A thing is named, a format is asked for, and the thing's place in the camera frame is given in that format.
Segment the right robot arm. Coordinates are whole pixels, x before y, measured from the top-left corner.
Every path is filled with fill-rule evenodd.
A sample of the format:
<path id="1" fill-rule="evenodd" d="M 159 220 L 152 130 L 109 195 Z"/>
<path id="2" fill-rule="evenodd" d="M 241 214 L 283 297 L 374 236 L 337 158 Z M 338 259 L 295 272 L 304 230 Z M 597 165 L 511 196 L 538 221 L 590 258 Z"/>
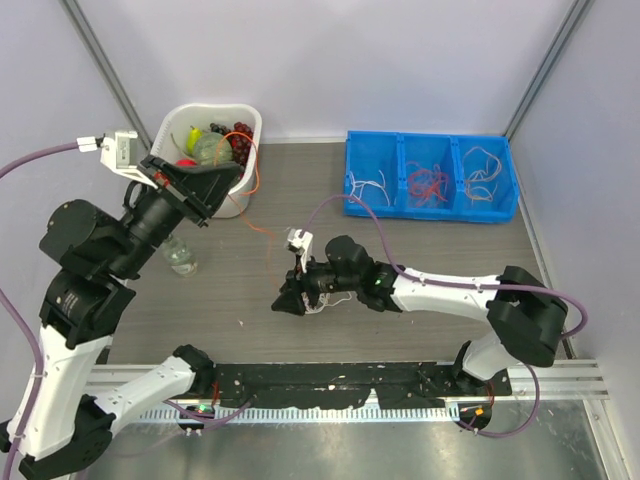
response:
<path id="1" fill-rule="evenodd" d="M 568 307 L 526 270 L 508 266 L 500 275 L 454 277 L 374 260 L 351 237 L 325 247 L 317 261 L 307 240 L 292 238 L 294 267 L 285 275 L 275 312 L 303 316 L 324 294 L 348 292 L 367 308 L 397 313 L 427 311 L 467 317 L 490 326 L 463 344 L 452 365 L 457 391 L 472 395 L 498 372 L 518 363 L 549 368 L 561 342 Z"/>

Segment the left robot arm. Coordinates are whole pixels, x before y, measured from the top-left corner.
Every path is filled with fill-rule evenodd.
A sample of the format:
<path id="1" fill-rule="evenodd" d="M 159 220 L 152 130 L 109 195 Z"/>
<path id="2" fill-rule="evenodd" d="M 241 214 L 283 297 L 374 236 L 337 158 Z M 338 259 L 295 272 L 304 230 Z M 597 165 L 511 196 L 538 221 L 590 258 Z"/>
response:
<path id="1" fill-rule="evenodd" d="M 134 298 L 128 282 L 184 220 L 204 226 L 240 174 L 236 164 L 177 166 L 148 156 L 125 193 L 122 217 L 89 201 L 59 206 L 40 250 L 59 272 L 40 310 L 36 365 L 14 415 L 1 426 L 1 448 L 20 454 L 28 479 L 56 479 L 89 467 L 115 435 L 152 406 L 210 394 L 215 366 L 183 345 L 159 366 L 114 390 L 90 395 L 88 377 Z"/>

